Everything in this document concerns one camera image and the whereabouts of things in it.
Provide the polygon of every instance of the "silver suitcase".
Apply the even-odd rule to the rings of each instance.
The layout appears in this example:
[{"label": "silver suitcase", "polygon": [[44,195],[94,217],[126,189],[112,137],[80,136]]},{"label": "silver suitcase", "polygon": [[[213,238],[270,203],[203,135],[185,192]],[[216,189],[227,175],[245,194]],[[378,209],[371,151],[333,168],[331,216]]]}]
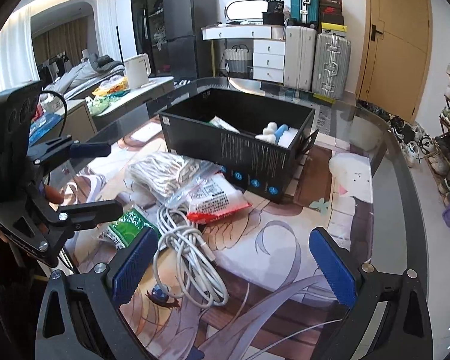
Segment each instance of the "silver suitcase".
[{"label": "silver suitcase", "polygon": [[312,92],[340,99],[345,90],[352,43],[341,36],[322,33],[317,38]]},{"label": "silver suitcase", "polygon": [[285,68],[283,85],[310,91],[317,31],[307,27],[285,29]]}]

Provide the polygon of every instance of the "teal suitcase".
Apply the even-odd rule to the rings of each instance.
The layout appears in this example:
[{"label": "teal suitcase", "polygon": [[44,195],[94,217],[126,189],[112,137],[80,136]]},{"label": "teal suitcase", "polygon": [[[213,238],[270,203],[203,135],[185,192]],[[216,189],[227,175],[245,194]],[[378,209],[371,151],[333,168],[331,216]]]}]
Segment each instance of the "teal suitcase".
[{"label": "teal suitcase", "polygon": [[317,29],[320,24],[320,0],[291,0],[291,17],[295,24]]}]

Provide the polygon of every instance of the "wooden door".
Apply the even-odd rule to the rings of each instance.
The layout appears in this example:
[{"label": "wooden door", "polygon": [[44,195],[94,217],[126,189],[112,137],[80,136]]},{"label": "wooden door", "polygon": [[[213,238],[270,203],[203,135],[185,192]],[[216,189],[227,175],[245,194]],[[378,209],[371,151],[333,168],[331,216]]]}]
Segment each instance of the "wooden door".
[{"label": "wooden door", "polygon": [[370,38],[359,98],[411,121],[428,75],[430,0],[369,2]]}]

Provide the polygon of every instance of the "refrigerator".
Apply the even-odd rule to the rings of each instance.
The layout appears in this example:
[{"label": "refrigerator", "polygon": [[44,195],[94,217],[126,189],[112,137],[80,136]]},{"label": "refrigerator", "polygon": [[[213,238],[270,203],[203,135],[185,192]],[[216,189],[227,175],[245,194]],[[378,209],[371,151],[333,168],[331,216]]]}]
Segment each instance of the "refrigerator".
[{"label": "refrigerator", "polygon": [[175,81],[211,77],[211,45],[202,28],[218,23],[218,0],[163,0],[163,15]]},{"label": "refrigerator", "polygon": [[137,54],[148,54],[151,76],[170,76],[163,0],[131,0]]}]

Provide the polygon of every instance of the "glass table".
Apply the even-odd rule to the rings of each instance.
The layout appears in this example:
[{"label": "glass table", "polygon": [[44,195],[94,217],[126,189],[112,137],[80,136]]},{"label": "glass table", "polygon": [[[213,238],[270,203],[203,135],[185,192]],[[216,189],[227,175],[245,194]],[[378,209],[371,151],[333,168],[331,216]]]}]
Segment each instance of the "glass table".
[{"label": "glass table", "polygon": [[[320,134],[282,203],[245,192],[252,203],[249,211],[203,231],[229,289],[227,306],[201,313],[186,300],[156,305],[147,296],[156,282],[151,269],[146,272],[121,311],[148,351],[170,359],[212,353],[216,359],[310,358],[336,328],[325,322],[340,320],[347,311],[336,302],[308,250],[308,236],[317,226],[381,272],[401,275],[414,269],[428,292],[425,228],[400,147],[382,119],[340,101],[328,103],[308,92],[252,80],[200,79],[150,100],[98,132],[89,142],[111,144],[111,155],[68,161],[53,172],[51,185],[65,191],[65,204],[117,199],[124,207],[140,205],[152,221],[156,202],[134,187],[127,165],[167,149],[156,116],[160,110],[210,88],[314,108]],[[332,158],[338,170],[328,165]],[[68,241],[65,249],[76,273],[113,257],[113,244],[103,242],[100,233],[77,232]],[[175,256],[162,253],[159,270],[169,272],[173,281]],[[377,307],[357,359],[366,354],[384,308],[381,303]]]}]

